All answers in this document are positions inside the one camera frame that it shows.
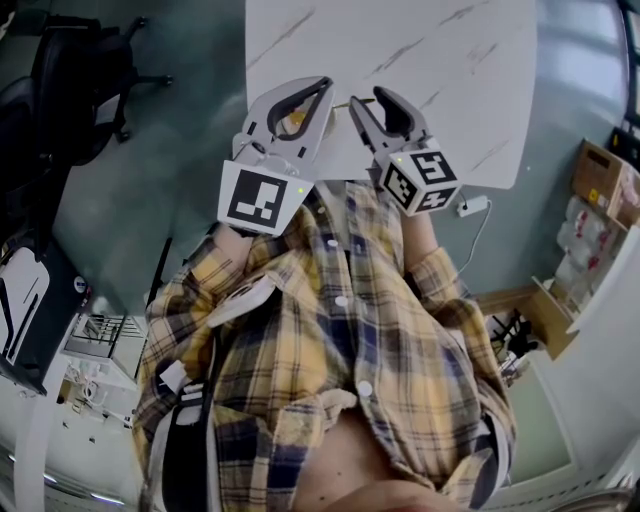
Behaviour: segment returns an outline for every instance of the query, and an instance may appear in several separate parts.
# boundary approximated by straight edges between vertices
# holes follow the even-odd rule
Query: cable
[[[462,190],[460,190],[460,192],[458,192],[461,196],[462,196],[462,200],[464,201],[464,206],[462,207],[463,210],[466,210],[467,208],[469,208],[469,205],[467,204],[467,198],[464,197],[464,194],[462,193]]]
[[[299,171],[293,165],[291,165],[289,160],[287,160],[285,157],[283,157],[279,153],[272,153],[270,151],[267,151],[262,146],[262,144],[260,144],[258,141],[255,141],[253,139],[243,142],[240,145],[238,152],[235,155],[233,153],[231,154],[231,160],[235,162],[235,160],[240,156],[240,153],[242,153],[244,149],[249,145],[252,145],[259,153],[261,153],[261,156],[258,158],[258,161],[253,164],[254,166],[259,166],[267,157],[272,157],[272,158],[275,157],[275,158],[281,159],[284,162],[285,164],[284,174],[288,176],[298,176]]]
[[[469,266],[469,263],[471,263],[471,260],[473,259],[473,253],[476,250],[476,245],[478,244],[478,240],[480,240],[480,235],[482,234],[482,231],[484,230],[484,227],[487,225],[487,221],[489,220],[489,215],[491,214],[492,206],[493,206],[493,203],[491,202],[491,200],[490,199],[487,200],[487,214],[484,216],[484,220],[482,221],[482,224],[480,224],[480,229],[478,229],[478,232],[476,233],[476,236],[474,237],[473,242],[471,242],[471,250],[469,251],[469,257],[467,258],[467,261],[465,261],[464,265],[462,265],[460,270],[456,272],[456,275],[453,277],[451,282],[444,284],[440,288],[430,291],[429,293],[431,294],[438,293],[444,290],[445,288],[447,288],[448,286],[451,286],[455,282],[455,280],[458,279],[458,277],[460,277],[460,274],[462,274],[465,271],[465,269]]]
[[[480,224],[480,229],[478,229],[478,233],[473,239],[473,242],[471,244],[471,250],[469,251],[469,257],[467,258],[467,261],[465,261],[464,265],[462,265],[462,268],[458,270],[458,274],[456,275],[456,277],[462,274],[464,270],[467,268],[467,266],[469,265],[469,263],[471,263],[471,260],[473,258],[473,253],[476,250],[476,244],[478,243],[478,240],[480,240],[480,235],[482,234],[482,230],[486,226],[487,221],[489,220],[489,215],[491,214],[491,207],[493,206],[493,203],[491,202],[490,199],[487,200],[487,206],[488,206],[487,214],[484,216],[484,220],[482,221],[482,224]]]

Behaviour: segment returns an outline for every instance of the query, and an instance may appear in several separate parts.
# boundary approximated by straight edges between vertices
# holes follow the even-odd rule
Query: shirt button
[[[371,395],[373,395],[373,386],[371,385],[371,382],[369,382],[368,380],[361,380],[360,382],[358,382],[358,394],[362,397],[362,398],[368,398]]]

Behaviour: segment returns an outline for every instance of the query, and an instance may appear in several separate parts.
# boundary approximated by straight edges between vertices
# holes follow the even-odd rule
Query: plaid shirt
[[[190,378],[206,375],[207,316],[263,275],[276,291],[225,324],[217,343],[226,347],[213,406],[225,510],[289,508],[310,450],[349,407],[361,407],[395,470],[462,505],[493,453],[478,443],[485,412],[513,449],[483,316],[448,255],[438,249],[405,269],[400,216],[386,193],[346,186],[348,248],[329,243],[338,236],[314,190],[282,236],[254,240],[244,273],[208,237],[150,306],[134,424],[143,467],[177,402],[158,387],[159,369],[180,359]],[[464,344],[445,329],[460,330]],[[373,387],[368,397],[358,397],[362,381]]]

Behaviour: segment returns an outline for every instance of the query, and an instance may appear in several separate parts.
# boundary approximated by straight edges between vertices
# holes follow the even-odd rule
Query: hand
[[[253,238],[243,238],[233,228],[219,224],[213,233],[216,246],[227,255],[236,268],[244,270],[251,250]]]
[[[428,254],[435,251],[439,245],[431,223],[431,216],[428,213],[407,217],[401,212],[400,217],[402,238],[404,240],[404,269],[406,272],[420,263]]]

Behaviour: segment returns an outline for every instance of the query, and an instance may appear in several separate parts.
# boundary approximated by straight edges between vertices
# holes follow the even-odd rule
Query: shirt sleeve
[[[159,375],[177,360],[190,379],[206,373],[213,356],[213,333],[206,319],[241,278],[242,272],[208,236],[147,309],[149,335],[140,363],[141,398],[133,421],[133,439],[143,469],[158,423],[177,403],[167,386],[159,386]]]
[[[499,422],[513,454],[515,421],[498,362],[491,348],[489,334],[480,308],[458,278],[449,255],[439,248],[409,270],[407,283],[425,310],[445,329],[462,333],[467,355],[473,366],[480,404]]]

